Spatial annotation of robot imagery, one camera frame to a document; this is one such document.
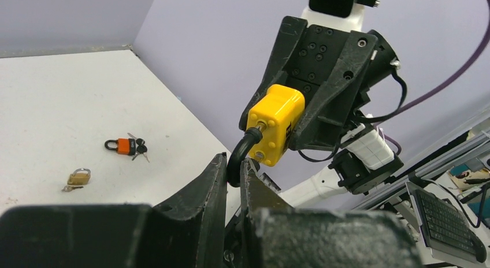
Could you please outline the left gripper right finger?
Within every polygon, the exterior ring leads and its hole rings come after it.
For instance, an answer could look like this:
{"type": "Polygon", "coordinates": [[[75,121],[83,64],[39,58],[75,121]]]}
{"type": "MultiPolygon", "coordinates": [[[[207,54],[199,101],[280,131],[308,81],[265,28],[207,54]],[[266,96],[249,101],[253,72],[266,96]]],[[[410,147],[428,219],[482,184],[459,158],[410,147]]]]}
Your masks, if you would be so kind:
{"type": "Polygon", "coordinates": [[[420,267],[406,227],[385,211],[296,209],[240,165],[244,267],[420,267]]]}

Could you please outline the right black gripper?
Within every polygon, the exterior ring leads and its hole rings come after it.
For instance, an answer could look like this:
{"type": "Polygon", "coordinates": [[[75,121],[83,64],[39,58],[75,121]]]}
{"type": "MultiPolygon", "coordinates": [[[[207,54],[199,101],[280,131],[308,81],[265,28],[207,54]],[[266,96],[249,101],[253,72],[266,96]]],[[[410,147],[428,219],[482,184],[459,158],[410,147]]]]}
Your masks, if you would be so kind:
{"type": "Polygon", "coordinates": [[[332,150],[356,94],[368,88],[365,79],[376,46],[375,31],[308,27],[305,19],[285,16],[261,83],[240,116],[239,129],[246,130],[248,111],[285,67],[285,86],[305,97],[305,110],[292,130],[289,149],[332,150]]]}

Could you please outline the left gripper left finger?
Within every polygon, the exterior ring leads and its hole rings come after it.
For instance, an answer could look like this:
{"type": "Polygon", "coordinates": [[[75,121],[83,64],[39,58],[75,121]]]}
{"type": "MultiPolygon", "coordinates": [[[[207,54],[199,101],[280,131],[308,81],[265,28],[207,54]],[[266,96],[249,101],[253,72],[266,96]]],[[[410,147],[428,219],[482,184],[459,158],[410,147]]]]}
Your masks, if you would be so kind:
{"type": "Polygon", "coordinates": [[[156,206],[23,206],[1,216],[2,267],[221,267],[227,156],[156,206]]]}

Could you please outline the yellow padlock with keys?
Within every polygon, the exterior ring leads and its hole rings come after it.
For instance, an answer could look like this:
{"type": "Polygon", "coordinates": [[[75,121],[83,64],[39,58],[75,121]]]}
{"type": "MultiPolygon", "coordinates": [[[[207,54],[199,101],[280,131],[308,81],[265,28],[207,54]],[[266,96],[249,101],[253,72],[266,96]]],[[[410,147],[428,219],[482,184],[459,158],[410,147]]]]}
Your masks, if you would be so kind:
{"type": "Polygon", "coordinates": [[[244,135],[228,161],[228,183],[240,186],[240,167],[246,157],[268,167],[275,166],[288,149],[292,130],[304,110],[305,97],[300,91],[271,85],[265,96],[246,112],[244,135]]]}

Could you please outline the black keys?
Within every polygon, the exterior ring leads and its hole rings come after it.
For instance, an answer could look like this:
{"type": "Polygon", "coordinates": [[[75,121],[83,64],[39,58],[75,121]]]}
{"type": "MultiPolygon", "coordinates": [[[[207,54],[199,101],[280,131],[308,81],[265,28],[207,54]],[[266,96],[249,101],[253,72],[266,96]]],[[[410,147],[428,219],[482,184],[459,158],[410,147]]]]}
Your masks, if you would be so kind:
{"type": "Polygon", "coordinates": [[[135,155],[132,157],[132,161],[134,161],[138,156],[142,155],[142,156],[144,156],[144,158],[146,159],[147,162],[150,162],[148,155],[147,155],[148,149],[146,146],[146,141],[142,138],[138,138],[138,137],[134,136],[131,133],[128,133],[128,136],[133,138],[135,140],[135,143],[136,143],[136,152],[135,152],[135,155]]]}

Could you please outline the orange black padlock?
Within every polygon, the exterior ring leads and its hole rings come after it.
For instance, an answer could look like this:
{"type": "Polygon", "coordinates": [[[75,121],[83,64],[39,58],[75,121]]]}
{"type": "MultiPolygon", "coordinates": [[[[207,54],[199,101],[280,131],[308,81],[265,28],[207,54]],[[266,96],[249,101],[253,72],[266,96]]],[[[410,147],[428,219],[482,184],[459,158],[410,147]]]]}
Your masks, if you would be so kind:
{"type": "Polygon", "coordinates": [[[104,147],[120,155],[133,156],[136,154],[137,145],[136,140],[133,138],[119,138],[105,141],[104,147]]]}

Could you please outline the small brass padlock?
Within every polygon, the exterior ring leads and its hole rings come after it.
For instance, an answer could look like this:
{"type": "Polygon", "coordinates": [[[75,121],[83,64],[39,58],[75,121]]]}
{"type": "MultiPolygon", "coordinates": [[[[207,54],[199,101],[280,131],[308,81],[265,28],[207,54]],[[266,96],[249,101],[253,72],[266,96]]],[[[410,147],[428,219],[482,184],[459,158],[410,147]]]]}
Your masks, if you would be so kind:
{"type": "Polygon", "coordinates": [[[91,170],[87,168],[79,168],[73,171],[67,180],[68,185],[82,186],[87,185],[91,178],[91,170]]]}

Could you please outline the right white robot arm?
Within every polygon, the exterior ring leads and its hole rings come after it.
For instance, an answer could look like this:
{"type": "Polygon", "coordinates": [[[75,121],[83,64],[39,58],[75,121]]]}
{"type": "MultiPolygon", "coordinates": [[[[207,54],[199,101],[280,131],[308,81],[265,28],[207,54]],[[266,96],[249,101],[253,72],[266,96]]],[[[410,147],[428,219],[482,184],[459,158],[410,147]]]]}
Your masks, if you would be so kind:
{"type": "Polygon", "coordinates": [[[362,113],[369,90],[391,76],[401,86],[399,58],[377,31],[342,31],[284,17],[264,76],[244,109],[244,136],[228,163],[228,182],[240,185],[246,159],[269,167],[291,150],[326,151],[327,166],[280,196],[306,207],[341,193],[368,193],[403,166],[378,124],[391,114],[362,113]]]}

